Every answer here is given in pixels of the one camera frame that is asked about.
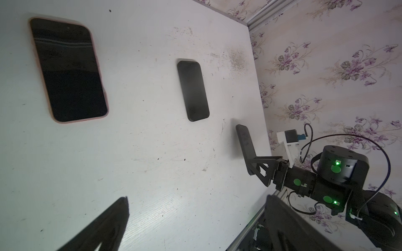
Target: smartphone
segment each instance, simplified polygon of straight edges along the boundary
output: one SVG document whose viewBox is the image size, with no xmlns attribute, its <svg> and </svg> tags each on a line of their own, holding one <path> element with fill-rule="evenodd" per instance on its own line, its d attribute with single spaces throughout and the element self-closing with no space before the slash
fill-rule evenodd
<svg viewBox="0 0 402 251">
<path fill-rule="evenodd" d="M 29 24 L 53 118 L 72 122 L 106 116 L 106 95 L 89 30 L 42 18 Z"/>
<path fill-rule="evenodd" d="M 209 107 L 200 64 L 180 61 L 177 63 L 177 70 L 187 117 L 192 122 L 208 118 Z"/>
</svg>

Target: black phone screen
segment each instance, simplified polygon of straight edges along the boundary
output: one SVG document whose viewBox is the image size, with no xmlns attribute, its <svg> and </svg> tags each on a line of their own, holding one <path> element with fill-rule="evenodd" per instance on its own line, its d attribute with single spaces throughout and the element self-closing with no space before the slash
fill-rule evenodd
<svg viewBox="0 0 402 251">
<path fill-rule="evenodd" d="M 30 21 L 55 120 L 101 117 L 108 108 L 87 28 L 53 20 Z"/>
<path fill-rule="evenodd" d="M 197 121 L 209 117 L 207 94 L 205 93 L 201 67 L 197 62 L 180 61 L 177 64 L 187 117 Z"/>
</svg>

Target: black cylindrical motor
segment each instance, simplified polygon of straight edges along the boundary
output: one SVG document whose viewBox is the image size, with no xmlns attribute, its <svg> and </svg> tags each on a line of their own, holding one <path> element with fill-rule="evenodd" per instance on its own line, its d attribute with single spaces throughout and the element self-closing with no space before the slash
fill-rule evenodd
<svg viewBox="0 0 402 251">
<path fill-rule="evenodd" d="M 325 180 L 339 184 L 349 181 L 359 153 L 335 145 L 327 145 L 322 151 L 317 174 Z"/>
</svg>

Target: small black phone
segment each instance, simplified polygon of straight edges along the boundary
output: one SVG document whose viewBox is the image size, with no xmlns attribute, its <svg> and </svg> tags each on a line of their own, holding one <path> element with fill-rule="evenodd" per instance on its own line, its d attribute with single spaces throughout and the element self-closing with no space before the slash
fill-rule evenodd
<svg viewBox="0 0 402 251">
<path fill-rule="evenodd" d="M 43 18 L 33 18 L 29 24 L 53 118 L 66 123 L 106 116 L 89 30 Z"/>
<path fill-rule="evenodd" d="M 180 61 L 177 63 L 177 70 L 187 117 L 190 121 L 208 118 L 209 107 L 200 64 L 193 61 Z"/>
</svg>

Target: wall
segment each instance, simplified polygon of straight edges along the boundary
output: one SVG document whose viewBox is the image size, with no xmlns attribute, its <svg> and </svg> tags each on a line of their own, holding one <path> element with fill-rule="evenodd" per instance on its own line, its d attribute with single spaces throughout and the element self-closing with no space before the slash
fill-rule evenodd
<svg viewBox="0 0 402 251">
<path fill-rule="evenodd" d="M 391 159 L 391 178 L 381 190 L 402 205 L 400 163 L 402 139 L 402 4 L 397 0 L 302 0 L 251 34 L 261 101 L 273 155 L 283 155 L 277 131 L 311 123 L 314 138 L 352 133 L 380 144 Z M 385 178 L 386 159 L 372 143 L 354 137 L 332 137 L 313 144 L 302 165 L 328 144 L 368 156 L 365 189 Z M 311 199 L 292 198 L 309 211 Z M 345 250 L 373 245 L 345 214 L 328 209 L 306 218 Z"/>
<path fill-rule="evenodd" d="M 241 21 L 247 21 L 271 0 L 199 0 Z"/>
</svg>

